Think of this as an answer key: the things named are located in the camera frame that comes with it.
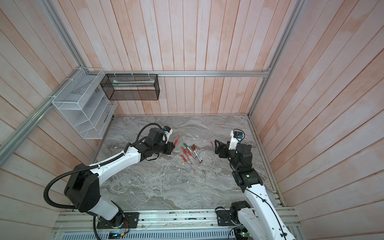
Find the black mounting plate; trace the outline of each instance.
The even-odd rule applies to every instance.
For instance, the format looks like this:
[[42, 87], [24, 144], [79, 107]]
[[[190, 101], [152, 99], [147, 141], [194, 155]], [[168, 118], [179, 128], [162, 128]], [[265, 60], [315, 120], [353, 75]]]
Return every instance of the black mounting plate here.
[[[137, 222], [139, 220], [139, 213], [138, 212], [125, 212], [124, 213], [125, 219], [128, 220], [128, 227], [129, 228], [137, 228]], [[97, 229], [110, 229], [111, 227], [107, 224], [107, 220], [104, 218], [101, 219], [101, 221], [97, 224]], [[125, 229], [126, 226], [123, 223], [120, 229]]]
[[230, 210], [217, 210], [217, 225], [219, 226], [235, 226], [231, 221]]

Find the white mesh shelf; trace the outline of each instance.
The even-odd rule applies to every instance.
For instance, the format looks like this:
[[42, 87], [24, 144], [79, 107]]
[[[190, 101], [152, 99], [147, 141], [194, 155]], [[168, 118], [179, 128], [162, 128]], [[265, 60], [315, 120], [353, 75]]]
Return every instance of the white mesh shelf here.
[[101, 139], [116, 109], [116, 101], [110, 103], [104, 91], [96, 92], [103, 77], [102, 70], [87, 75], [81, 69], [53, 100], [82, 138]]

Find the marble tabletop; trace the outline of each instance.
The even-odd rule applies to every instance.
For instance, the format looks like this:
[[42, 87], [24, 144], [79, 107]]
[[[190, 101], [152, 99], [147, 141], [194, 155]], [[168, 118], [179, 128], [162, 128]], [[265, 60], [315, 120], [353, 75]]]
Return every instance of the marble tabletop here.
[[[242, 143], [252, 145], [253, 168], [265, 187], [271, 189], [247, 116], [242, 115], [117, 117], [112, 120], [96, 160], [123, 150], [125, 144], [134, 142], [140, 129], [151, 122], [170, 126], [173, 129], [170, 141], [174, 142], [177, 135], [180, 139], [170, 158], [163, 154], [154, 161], [132, 165], [100, 186], [101, 195], [123, 210], [207, 209], [230, 207], [232, 202], [245, 200], [232, 177], [228, 160], [219, 158], [211, 145], [215, 139], [228, 141], [234, 128], [244, 131]], [[149, 129], [141, 136], [146, 136]], [[180, 157], [183, 143], [197, 146], [203, 159], [201, 164], [192, 158], [192, 165], [184, 162]]]

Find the marble veining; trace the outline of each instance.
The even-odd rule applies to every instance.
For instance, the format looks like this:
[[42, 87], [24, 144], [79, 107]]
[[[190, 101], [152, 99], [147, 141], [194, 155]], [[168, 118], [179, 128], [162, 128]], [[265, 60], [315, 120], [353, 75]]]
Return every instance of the marble veining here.
[[[236, 185], [227, 159], [214, 153], [211, 141], [226, 142], [234, 128], [244, 131], [244, 144], [252, 145], [253, 168], [270, 190], [265, 168], [250, 132], [246, 116], [158, 116], [114, 118], [97, 161], [106, 159], [134, 142], [140, 129], [156, 122], [173, 129], [170, 140], [180, 139], [171, 157], [162, 155], [154, 161], [142, 161], [108, 179], [100, 186], [100, 193], [124, 210], [202, 209], [230, 207], [232, 202], [245, 200]], [[142, 136], [148, 134], [148, 127]], [[185, 163], [180, 157], [181, 146], [195, 144], [203, 158], [198, 164]]]

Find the wood plank wall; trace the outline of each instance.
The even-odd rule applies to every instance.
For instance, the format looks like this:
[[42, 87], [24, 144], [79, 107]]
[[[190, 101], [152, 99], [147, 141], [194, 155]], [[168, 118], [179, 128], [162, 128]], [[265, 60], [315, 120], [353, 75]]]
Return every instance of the wood plank wall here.
[[[297, 0], [52, 0], [88, 67], [263, 70]], [[117, 114], [248, 113], [259, 78], [159, 78]]]
[[[0, 1], [0, 144], [76, 67], [38, 0]], [[44, 187], [77, 164], [89, 164], [96, 147], [51, 110], [0, 169], [2, 239], [48, 239], [63, 209], [45, 203]], [[53, 185], [54, 201], [69, 203], [67, 179]]]
[[382, 239], [384, 1], [317, 0], [252, 117], [308, 239]]

